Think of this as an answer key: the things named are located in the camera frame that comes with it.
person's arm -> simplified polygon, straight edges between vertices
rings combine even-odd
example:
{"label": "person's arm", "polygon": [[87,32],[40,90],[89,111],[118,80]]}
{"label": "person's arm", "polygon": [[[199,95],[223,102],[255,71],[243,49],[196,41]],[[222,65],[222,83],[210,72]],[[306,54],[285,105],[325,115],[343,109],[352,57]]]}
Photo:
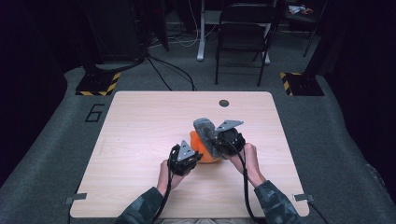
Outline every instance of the person's arm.
{"label": "person's arm", "polygon": [[[240,154],[246,160],[247,178],[254,187],[254,192],[262,206],[266,221],[268,223],[305,223],[288,197],[262,175],[256,147],[247,143]],[[227,159],[233,163],[241,174],[243,173],[243,165],[238,155]]]}
{"label": "person's arm", "polygon": [[[161,163],[160,176],[158,177],[157,188],[151,188],[136,200],[134,200],[117,218],[116,224],[125,223],[148,223],[151,224],[158,209],[163,202],[163,196],[168,185],[168,165],[167,161]],[[184,176],[174,175],[171,189],[175,189],[183,180]]]}

chair backrest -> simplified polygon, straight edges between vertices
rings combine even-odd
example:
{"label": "chair backrest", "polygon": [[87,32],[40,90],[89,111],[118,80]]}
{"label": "chair backrest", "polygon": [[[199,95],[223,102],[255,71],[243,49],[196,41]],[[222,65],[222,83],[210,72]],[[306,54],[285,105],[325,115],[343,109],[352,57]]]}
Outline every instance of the chair backrest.
{"label": "chair backrest", "polygon": [[267,4],[235,3],[221,11],[219,25],[224,22],[273,23],[277,10]]}

black metal base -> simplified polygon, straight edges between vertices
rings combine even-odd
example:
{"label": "black metal base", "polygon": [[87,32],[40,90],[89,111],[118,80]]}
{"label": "black metal base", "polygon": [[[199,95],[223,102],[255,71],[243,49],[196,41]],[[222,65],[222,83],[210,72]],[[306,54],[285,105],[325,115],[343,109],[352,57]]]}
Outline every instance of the black metal base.
{"label": "black metal base", "polygon": [[305,77],[299,73],[281,73],[283,84],[288,95],[324,96],[314,77]]}
{"label": "black metal base", "polygon": [[87,72],[76,87],[76,94],[90,92],[93,95],[96,93],[103,95],[103,92],[109,92],[117,73],[104,70],[98,70],[94,74]]}

yellow and black hazard tape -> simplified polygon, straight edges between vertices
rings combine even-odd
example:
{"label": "yellow and black hazard tape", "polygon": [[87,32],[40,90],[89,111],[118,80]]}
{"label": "yellow and black hazard tape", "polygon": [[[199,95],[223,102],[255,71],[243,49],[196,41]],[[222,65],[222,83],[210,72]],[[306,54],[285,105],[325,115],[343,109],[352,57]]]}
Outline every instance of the yellow and black hazard tape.
{"label": "yellow and black hazard tape", "polygon": [[280,73],[280,77],[282,78],[283,87],[285,88],[286,94],[292,96],[293,92],[291,91],[290,84],[287,79],[287,75],[300,76],[301,73]]}
{"label": "yellow and black hazard tape", "polygon": [[106,91],[76,91],[76,95],[94,96],[94,95],[110,95],[116,88],[117,81],[120,78],[120,73],[114,75],[111,83]]}

gray carpet floor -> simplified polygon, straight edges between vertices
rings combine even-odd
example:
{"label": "gray carpet floor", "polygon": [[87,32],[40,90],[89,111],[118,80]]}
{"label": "gray carpet floor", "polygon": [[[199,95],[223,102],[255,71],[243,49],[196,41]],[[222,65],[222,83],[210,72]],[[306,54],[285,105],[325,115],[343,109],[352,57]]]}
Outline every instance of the gray carpet floor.
{"label": "gray carpet floor", "polygon": [[[208,38],[205,60],[196,61],[198,43],[183,47],[172,43],[149,49],[157,57],[190,74],[198,91],[269,91],[290,145],[306,194],[330,223],[396,223],[396,208],[349,136],[339,105],[324,77],[317,76],[325,96],[288,96],[281,72],[303,72],[318,43],[315,39],[304,58],[305,35],[277,33],[264,68],[262,85],[256,87],[259,69],[221,67],[215,79],[216,39]],[[242,59],[229,58],[232,64]],[[190,91],[181,75],[154,63],[173,91]],[[74,194],[84,175],[114,92],[109,96],[77,96],[82,68],[65,74],[68,89],[51,120],[26,156],[0,189],[0,223],[67,223],[67,196]],[[120,75],[115,91],[168,91],[148,60]],[[93,105],[102,111],[98,122],[84,122]],[[312,208],[304,218],[324,223]],[[112,223],[113,218],[71,218],[71,223]]]}

